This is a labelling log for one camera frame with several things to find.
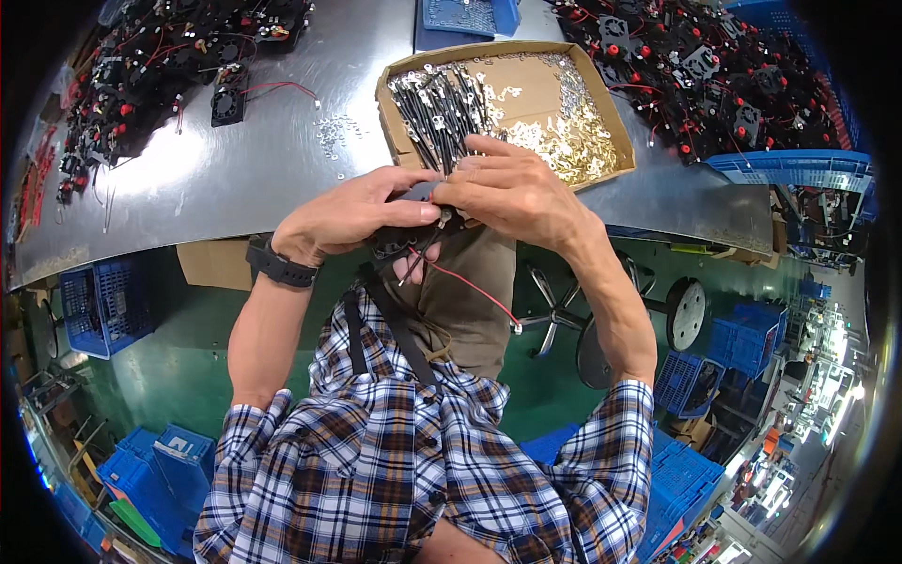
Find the person's right hand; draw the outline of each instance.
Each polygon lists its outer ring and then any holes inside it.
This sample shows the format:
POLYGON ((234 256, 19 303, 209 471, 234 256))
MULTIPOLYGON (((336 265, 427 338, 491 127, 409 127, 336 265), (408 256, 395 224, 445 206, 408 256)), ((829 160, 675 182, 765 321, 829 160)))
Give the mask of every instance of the person's right hand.
POLYGON ((434 203, 564 257, 583 237, 605 233, 602 220, 533 151, 482 135, 468 135, 466 145, 487 156, 465 157, 436 187, 434 203))

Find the black watch strap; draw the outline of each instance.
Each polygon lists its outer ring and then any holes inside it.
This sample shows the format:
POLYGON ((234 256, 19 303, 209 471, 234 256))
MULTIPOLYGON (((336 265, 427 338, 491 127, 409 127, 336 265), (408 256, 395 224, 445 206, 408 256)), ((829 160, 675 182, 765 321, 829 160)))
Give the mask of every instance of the black watch strap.
POLYGON ((270 246, 271 239, 263 247, 247 246, 247 262, 273 282, 279 282, 295 288, 309 288, 317 279, 318 268, 293 263, 270 246))

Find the shirt sleeve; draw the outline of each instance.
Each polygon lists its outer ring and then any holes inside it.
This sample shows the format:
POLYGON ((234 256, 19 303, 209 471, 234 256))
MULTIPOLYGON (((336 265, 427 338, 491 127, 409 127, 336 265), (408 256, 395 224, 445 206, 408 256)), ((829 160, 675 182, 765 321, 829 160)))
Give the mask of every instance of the shirt sleeve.
POLYGON ((647 384, 617 383, 547 468, 590 564, 628 564, 639 547, 651 488, 653 411, 647 384))
POLYGON ((225 415, 213 484, 194 529, 196 561, 228 561, 260 459, 290 403, 291 391, 279 390, 266 411, 233 405, 225 415))

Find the stainless steel tabletop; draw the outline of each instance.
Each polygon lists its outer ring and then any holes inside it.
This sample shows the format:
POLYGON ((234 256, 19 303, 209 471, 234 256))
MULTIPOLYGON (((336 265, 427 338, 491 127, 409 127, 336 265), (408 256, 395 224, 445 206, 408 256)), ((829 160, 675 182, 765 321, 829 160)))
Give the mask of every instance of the stainless steel tabletop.
MULTIPOLYGON (((272 231, 296 206, 346 178, 391 164, 374 100, 376 80, 413 52, 416 0, 321 0, 294 53, 260 57, 252 84, 293 80, 251 101, 244 121, 210 126, 212 86, 187 94, 181 134, 175 114, 143 154, 98 173, 61 211, 54 169, 45 181, 41 225, 15 250, 16 288, 63 270, 120 254, 201 239, 272 231), (317 121, 354 120, 345 146, 328 159, 317 121)), ((548 5, 522 0, 515 39, 562 41, 548 5)), ((707 166, 683 167, 656 144, 625 100, 615 98, 636 150, 637 170, 580 192, 605 223, 766 250, 771 246, 765 186, 731 185, 707 166)), ((58 153, 65 132, 54 141, 58 153)))

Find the green floor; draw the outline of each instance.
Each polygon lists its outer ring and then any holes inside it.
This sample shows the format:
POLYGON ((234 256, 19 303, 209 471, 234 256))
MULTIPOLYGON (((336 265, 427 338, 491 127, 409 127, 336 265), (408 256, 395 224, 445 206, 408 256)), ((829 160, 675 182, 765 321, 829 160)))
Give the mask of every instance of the green floor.
MULTIPOLYGON (((708 318, 728 310, 741 295, 754 299, 788 298, 806 267, 781 260, 777 270, 749 268, 740 263, 712 259, 705 255, 673 253, 666 245, 618 239, 614 245, 657 273, 658 282, 650 297, 663 300, 670 284, 682 276, 698 278, 709 301, 708 318)), ((228 379, 226 344, 247 293, 188 286, 181 274, 174 248, 144 253, 152 268, 152 307, 160 318, 156 331, 114 355, 111 361, 90 358, 81 366, 87 394, 84 409, 108 419, 110 439, 122 438, 141 425, 161 431, 167 423, 218 437, 228 408, 231 386, 228 379)), ((319 327, 333 304, 351 281, 355 267, 365 254, 336 257, 327 262, 307 313, 295 365, 288 387, 296 397, 306 395, 307 366, 316 345, 319 327)), ((542 249, 522 245, 518 258, 542 268, 557 295, 564 293, 572 279, 566 263, 542 249)), ((59 313, 59 297, 54 310, 59 313)), ((522 268, 515 283, 514 313, 526 315, 547 310, 538 290, 522 268)), ((572 306, 587 313, 581 297, 572 306)), ((667 355, 663 338, 664 316, 652 314, 658 334, 658 363, 667 355)), ((548 356, 529 358, 529 350, 540 345, 544 328, 512 336, 505 355, 500 380, 511 387, 511 400, 501 428, 514 440, 533 439, 568 422, 579 422, 603 398, 604 392, 584 387, 575 369, 578 334, 562 328, 548 356)), ((35 342, 41 342, 36 335, 35 342)), ((690 352, 703 353, 707 331, 690 352)), ((68 348, 65 330, 60 345, 68 348)), ((41 347, 37 347, 39 356, 41 347)), ((39 363, 45 365, 46 359, 39 363)))

